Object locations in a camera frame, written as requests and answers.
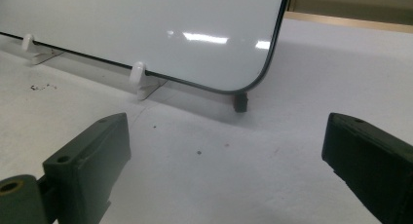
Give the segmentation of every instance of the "white plastic clip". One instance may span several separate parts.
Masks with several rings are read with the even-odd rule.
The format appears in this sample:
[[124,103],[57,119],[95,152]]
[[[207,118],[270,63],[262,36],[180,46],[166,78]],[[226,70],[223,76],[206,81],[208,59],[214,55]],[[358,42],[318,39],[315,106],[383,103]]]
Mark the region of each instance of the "white plastic clip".
[[137,62],[131,69],[130,83],[137,87],[137,99],[144,100],[157,88],[167,82],[154,76],[147,76],[145,74],[146,65],[143,62]]
[[52,57],[59,56],[63,52],[48,47],[38,46],[33,43],[34,37],[31,34],[26,34],[21,45],[23,50],[29,53],[37,53],[39,55],[31,58],[31,64],[37,65]]

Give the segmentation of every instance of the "table surface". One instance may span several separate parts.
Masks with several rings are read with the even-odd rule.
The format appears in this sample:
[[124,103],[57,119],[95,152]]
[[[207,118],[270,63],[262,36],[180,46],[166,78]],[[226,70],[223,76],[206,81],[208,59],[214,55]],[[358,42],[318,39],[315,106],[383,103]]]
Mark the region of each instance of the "table surface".
[[101,223],[379,223],[321,159],[328,114],[413,143],[412,34],[286,19],[244,114],[174,82],[139,102],[128,70],[29,57],[0,38],[0,177],[40,177],[70,139],[126,112],[132,158]]

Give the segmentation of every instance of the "dark green clamp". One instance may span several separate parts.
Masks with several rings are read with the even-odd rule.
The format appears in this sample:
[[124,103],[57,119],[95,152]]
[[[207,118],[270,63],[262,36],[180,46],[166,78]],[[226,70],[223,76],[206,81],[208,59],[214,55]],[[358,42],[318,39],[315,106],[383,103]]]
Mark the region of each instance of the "dark green clamp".
[[130,158],[127,115],[101,119],[46,160],[39,180],[19,175],[0,182],[0,223],[97,224]]
[[363,120],[333,113],[322,158],[382,223],[413,223],[411,145]]

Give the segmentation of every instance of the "white stand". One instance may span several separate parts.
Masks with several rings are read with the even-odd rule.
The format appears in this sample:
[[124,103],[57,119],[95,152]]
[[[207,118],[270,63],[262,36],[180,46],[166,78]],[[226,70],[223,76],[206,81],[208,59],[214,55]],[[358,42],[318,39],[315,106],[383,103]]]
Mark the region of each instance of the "white stand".
[[130,83],[137,87],[137,99],[144,100],[157,88],[167,82],[165,79],[147,76],[145,74],[146,65],[143,62],[134,64],[131,70]]
[[29,53],[38,53],[39,55],[31,58],[31,64],[37,65],[52,57],[59,56],[63,52],[55,49],[51,49],[43,46],[36,46],[34,43],[34,37],[31,34],[26,34],[23,38],[23,44],[21,45],[23,50]]

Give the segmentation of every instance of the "whiteboard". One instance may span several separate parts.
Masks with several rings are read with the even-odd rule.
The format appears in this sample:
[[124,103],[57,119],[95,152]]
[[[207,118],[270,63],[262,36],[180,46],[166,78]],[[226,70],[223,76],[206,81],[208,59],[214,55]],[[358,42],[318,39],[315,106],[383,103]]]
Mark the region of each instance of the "whiteboard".
[[0,32],[219,93],[269,66],[286,0],[0,0]]

